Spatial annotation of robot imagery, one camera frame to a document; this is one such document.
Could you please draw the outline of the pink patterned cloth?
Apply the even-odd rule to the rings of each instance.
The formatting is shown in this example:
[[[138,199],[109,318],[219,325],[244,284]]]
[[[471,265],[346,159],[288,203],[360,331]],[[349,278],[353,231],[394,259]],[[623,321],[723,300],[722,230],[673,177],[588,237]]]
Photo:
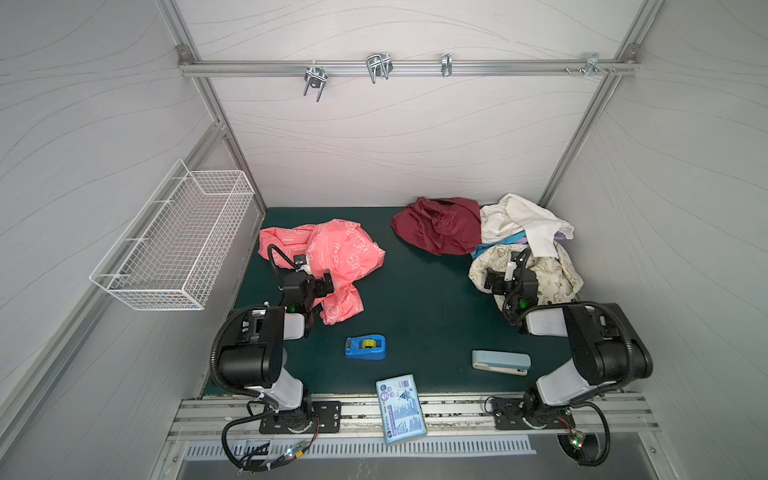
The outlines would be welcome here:
[[[386,255],[359,223],[343,219],[261,230],[258,254],[266,259],[271,245],[286,254],[276,258],[280,268],[287,269],[289,259],[304,255],[312,275],[320,278],[330,274],[334,292],[317,301],[323,307],[320,317],[326,325],[344,322],[364,310],[354,282],[380,268]]]

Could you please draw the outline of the cream patterned cloth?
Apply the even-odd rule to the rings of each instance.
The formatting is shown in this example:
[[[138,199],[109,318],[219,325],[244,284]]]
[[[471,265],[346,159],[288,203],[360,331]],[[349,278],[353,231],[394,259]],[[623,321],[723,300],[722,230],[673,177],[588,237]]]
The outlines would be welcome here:
[[[553,243],[554,257],[531,255],[526,267],[536,274],[537,297],[540,304],[564,303],[574,299],[584,285],[582,277],[565,248],[557,241]],[[475,258],[468,277],[474,286],[485,294],[491,290],[484,287],[487,270],[504,273],[513,256],[526,248],[523,244],[495,244]]]

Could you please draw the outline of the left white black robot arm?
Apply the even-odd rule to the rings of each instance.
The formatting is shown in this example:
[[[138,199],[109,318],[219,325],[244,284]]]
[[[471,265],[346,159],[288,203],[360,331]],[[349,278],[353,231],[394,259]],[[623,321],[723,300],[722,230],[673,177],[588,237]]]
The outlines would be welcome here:
[[[285,367],[284,343],[309,336],[335,285],[328,270],[311,272],[305,254],[290,257],[272,244],[267,259],[281,300],[230,311],[214,337],[209,371],[219,388],[262,402],[269,430],[298,433],[312,425],[313,406],[302,381]]]

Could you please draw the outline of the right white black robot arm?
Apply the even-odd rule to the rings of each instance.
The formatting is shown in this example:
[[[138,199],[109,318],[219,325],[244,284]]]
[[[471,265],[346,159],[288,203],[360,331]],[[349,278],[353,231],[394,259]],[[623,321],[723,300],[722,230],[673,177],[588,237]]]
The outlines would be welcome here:
[[[582,280],[564,250],[536,257],[527,246],[492,247],[473,260],[470,279],[518,333],[562,338],[570,349],[521,399],[491,398],[497,429],[548,428],[572,408],[651,376],[652,356],[622,308],[578,299]]]

